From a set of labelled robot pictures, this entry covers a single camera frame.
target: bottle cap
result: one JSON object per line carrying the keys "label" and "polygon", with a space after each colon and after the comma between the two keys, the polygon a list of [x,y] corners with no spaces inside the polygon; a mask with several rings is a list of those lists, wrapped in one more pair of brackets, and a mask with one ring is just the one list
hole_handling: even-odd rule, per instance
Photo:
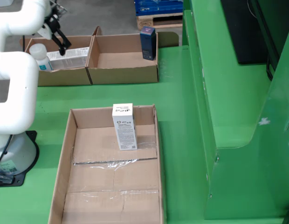
{"label": "bottle cap", "polygon": [[29,53],[34,57],[34,59],[42,60],[46,58],[47,50],[44,44],[37,43],[29,48]]}

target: cardboard tray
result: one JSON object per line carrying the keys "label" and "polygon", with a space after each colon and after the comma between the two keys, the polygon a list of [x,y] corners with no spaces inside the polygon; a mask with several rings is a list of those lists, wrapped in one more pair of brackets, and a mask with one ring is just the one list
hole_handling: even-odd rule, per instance
{"label": "cardboard tray", "polygon": [[[92,35],[86,36],[67,36],[72,43],[69,49],[90,47],[92,44],[93,36],[101,34],[101,29],[97,27]],[[58,51],[59,48],[53,40],[47,40],[45,38],[26,38],[25,39],[25,52],[29,53],[29,48],[36,44],[42,43],[45,45],[47,52]],[[91,85],[91,79],[85,67],[66,69],[66,70],[54,70],[52,72],[40,71],[38,86],[63,86],[63,85]]]}
{"label": "cardboard tray", "polygon": [[120,151],[112,107],[70,111],[49,224],[163,224],[155,106],[134,107],[138,150]]}
{"label": "cardboard tray", "polygon": [[94,36],[87,63],[93,84],[156,83],[157,66],[158,50],[143,59],[140,34]]}
{"label": "cardboard tray", "polygon": [[[92,35],[67,38],[72,43],[70,49],[90,47],[85,67],[40,71],[38,86],[155,83],[158,82],[158,49],[179,45],[176,33],[158,32],[156,58],[149,61],[142,57],[140,34],[103,36],[97,27]],[[48,52],[58,51],[58,46],[45,38],[26,39],[26,43],[26,52],[35,43],[43,43]]]}

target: wooden pallet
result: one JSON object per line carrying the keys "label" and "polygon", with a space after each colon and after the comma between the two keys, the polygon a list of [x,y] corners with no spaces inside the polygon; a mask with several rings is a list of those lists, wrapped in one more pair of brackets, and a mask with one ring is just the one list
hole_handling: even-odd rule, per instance
{"label": "wooden pallet", "polygon": [[157,14],[137,16],[137,26],[154,28],[181,27],[183,24],[183,13]]}

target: barcode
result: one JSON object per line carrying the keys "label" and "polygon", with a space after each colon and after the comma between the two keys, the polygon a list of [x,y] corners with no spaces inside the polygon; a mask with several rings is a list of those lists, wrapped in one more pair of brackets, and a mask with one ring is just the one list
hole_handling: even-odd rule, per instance
{"label": "barcode", "polygon": [[17,169],[15,167],[13,167],[12,169],[9,169],[10,172],[16,172]]}

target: white plastic bottle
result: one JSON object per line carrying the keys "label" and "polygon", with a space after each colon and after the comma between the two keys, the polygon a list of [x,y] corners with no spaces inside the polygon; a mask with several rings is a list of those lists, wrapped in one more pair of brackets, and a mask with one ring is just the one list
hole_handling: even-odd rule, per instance
{"label": "white plastic bottle", "polygon": [[47,57],[47,50],[44,44],[37,43],[29,48],[29,53],[36,59],[40,71],[52,71],[49,58]]}

